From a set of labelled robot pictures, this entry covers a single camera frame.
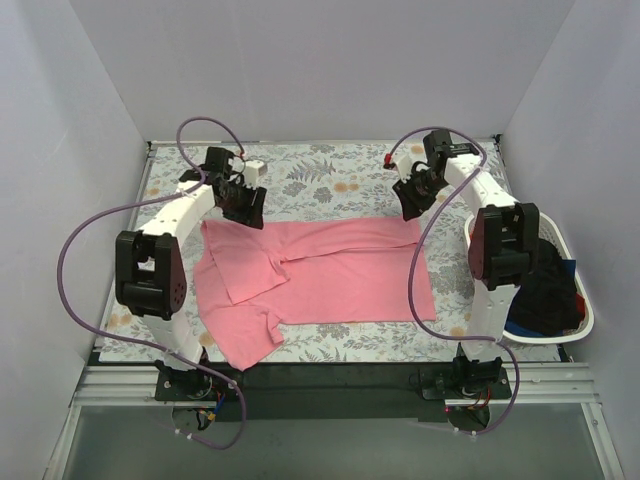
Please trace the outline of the pink t shirt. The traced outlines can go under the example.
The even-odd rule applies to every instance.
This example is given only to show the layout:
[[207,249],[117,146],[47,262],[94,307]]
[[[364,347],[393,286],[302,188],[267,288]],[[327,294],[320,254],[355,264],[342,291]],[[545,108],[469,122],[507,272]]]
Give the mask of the pink t shirt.
[[436,318],[418,221],[400,217],[200,226],[193,271],[200,319],[226,361],[246,370],[284,341],[281,325]]

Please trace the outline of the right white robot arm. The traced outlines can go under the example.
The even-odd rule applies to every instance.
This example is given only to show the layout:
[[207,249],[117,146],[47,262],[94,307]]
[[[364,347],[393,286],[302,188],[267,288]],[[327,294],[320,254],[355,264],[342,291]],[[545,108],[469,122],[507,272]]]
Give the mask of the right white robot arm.
[[522,281],[538,261],[540,212],[533,203],[521,203],[503,189],[486,170],[486,150],[469,136],[460,142],[458,131],[424,127],[425,157],[389,152],[383,166],[398,179],[393,190],[402,216],[409,221],[426,211],[434,217],[447,204],[437,197],[452,187],[450,200],[461,198],[473,215],[467,260],[474,279],[471,322],[466,335],[454,335],[458,352],[452,362],[429,380],[422,379],[430,396],[449,393],[472,397],[489,393],[505,383],[501,355],[509,349],[503,332],[511,303]]

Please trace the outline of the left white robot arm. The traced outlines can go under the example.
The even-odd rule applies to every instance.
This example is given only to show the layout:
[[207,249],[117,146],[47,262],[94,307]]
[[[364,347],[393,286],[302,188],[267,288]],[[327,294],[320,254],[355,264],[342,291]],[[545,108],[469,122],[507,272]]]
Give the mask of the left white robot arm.
[[204,353],[183,312],[189,287],[182,245],[214,208],[227,220],[261,229],[266,189],[259,180],[266,173],[261,160],[210,147],[203,164],[179,177],[174,199],[141,229],[117,236],[116,300],[142,320],[153,342],[163,348],[162,365],[193,370]]

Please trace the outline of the white laundry basket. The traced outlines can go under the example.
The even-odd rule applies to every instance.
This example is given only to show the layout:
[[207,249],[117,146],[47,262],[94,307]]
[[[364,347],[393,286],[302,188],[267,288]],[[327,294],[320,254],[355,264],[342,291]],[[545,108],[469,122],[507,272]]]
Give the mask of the white laundry basket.
[[[480,209],[466,222],[465,240],[475,288],[467,338],[546,345],[591,332],[577,262],[556,224],[533,205]],[[584,314],[576,294],[585,299]]]

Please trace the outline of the aluminium frame rail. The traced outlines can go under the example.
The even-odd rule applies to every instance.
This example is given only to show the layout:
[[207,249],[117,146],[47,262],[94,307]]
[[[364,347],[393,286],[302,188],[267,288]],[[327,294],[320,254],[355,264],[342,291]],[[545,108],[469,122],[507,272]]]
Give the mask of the aluminium frame rail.
[[[84,369],[72,403],[78,406],[188,406],[188,401],[155,398],[159,372],[151,365],[117,364]],[[585,363],[522,363],[519,404],[599,403]]]

